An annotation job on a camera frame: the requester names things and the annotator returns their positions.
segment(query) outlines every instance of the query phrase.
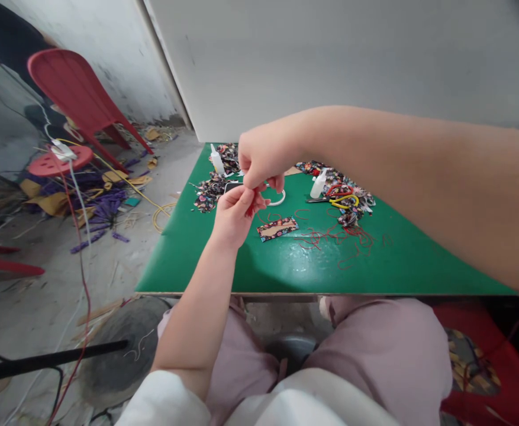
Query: white door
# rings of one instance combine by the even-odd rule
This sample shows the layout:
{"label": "white door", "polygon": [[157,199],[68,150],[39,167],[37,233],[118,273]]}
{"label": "white door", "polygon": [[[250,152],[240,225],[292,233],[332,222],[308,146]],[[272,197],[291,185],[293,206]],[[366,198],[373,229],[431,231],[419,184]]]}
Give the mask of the white door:
{"label": "white door", "polygon": [[325,104],[519,125],[514,0],[145,0],[200,141]]}

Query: white wall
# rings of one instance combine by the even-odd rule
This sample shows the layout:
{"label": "white wall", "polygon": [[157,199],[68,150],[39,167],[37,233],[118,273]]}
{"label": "white wall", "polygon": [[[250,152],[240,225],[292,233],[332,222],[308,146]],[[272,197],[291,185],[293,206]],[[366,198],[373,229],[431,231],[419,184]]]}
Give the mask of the white wall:
{"label": "white wall", "polygon": [[201,141],[349,104],[519,124],[515,0],[145,0]]}
{"label": "white wall", "polygon": [[0,0],[93,67],[119,109],[137,121],[177,114],[135,0]]}

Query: floral rectangle patch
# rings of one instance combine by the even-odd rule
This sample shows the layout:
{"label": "floral rectangle patch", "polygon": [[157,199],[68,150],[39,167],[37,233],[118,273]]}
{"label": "floral rectangle patch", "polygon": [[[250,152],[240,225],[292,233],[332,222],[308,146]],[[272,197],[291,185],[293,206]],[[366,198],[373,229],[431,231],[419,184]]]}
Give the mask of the floral rectangle patch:
{"label": "floral rectangle patch", "polygon": [[278,221],[260,226],[257,228],[257,232],[259,233],[261,240],[265,242],[293,232],[297,229],[299,229],[299,225],[296,223],[295,218],[290,216],[288,218],[282,218]]}

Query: person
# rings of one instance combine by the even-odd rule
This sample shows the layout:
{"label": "person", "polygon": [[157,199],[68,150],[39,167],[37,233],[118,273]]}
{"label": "person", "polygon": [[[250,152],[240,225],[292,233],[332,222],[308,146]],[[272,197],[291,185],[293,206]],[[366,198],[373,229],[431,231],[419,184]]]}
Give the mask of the person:
{"label": "person", "polygon": [[119,426],[439,423],[452,374],[446,333],[428,306],[326,298],[336,329],[302,370],[283,378],[230,299],[248,208],[265,208],[265,181],[281,191],[284,171],[307,160],[341,170],[519,291],[519,130],[351,106],[290,115],[241,135],[244,186],[220,198],[194,275],[159,324],[151,372]]}
{"label": "person", "polygon": [[24,115],[39,131],[44,131],[48,116],[48,134],[52,138],[68,138],[65,129],[66,117],[37,86],[28,72],[28,59],[37,52],[55,49],[56,43],[41,33],[29,22],[0,4],[0,62],[24,81],[42,99],[39,105],[24,107]]}

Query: hand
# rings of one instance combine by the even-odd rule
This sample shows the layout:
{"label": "hand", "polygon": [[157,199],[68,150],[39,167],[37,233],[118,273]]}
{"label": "hand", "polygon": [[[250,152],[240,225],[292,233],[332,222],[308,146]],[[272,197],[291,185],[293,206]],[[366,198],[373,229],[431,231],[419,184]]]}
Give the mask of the hand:
{"label": "hand", "polygon": [[307,140],[318,108],[288,115],[263,124],[240,136],[239,163],[246,174],[243,183],[250,189],[265,180],[280,193],[285,185],[284,173],[308,158]]}
{"label": "hand", "polygon": [[219,242],[223,247],[239,249],[246,240],[254,214],[267,208],[270,202],[243,185],[230,189],[218,200],[210,240]]}

